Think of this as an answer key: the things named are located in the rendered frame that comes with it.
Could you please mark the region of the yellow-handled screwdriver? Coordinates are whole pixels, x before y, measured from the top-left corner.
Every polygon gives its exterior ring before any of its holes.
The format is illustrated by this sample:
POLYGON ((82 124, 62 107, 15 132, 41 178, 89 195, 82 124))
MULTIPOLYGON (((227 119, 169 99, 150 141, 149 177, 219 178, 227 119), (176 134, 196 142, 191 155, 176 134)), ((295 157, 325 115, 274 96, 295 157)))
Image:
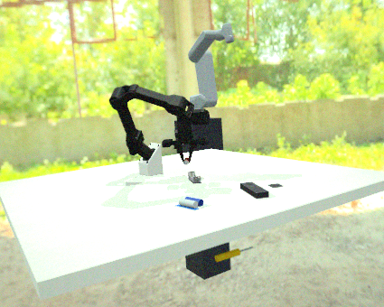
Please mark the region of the yellow-handled screwdriver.
POLYGON ((247 247, 247 248, 244 248, 244 249, 241 249, 241 250, 240 250, 239 248, 236 248, 236 249, 230 250, 230 251, 228 251, 228 252, 225 252, 225 253, 221 253, 221 254, 216 255, 216 256, 215 256, 215 260, 216 260, 217 262, 219 262, 219 261, 222 261, 222 260, 231 258, 231 257, 233 257, 233 256, 238 256, 238 255, 240 255, 240 253, 241 253, 242 251, 245 251, 245 250, 248 250, 248 249, 251 249, 251 248, 253 248, 253 247, 247 247))

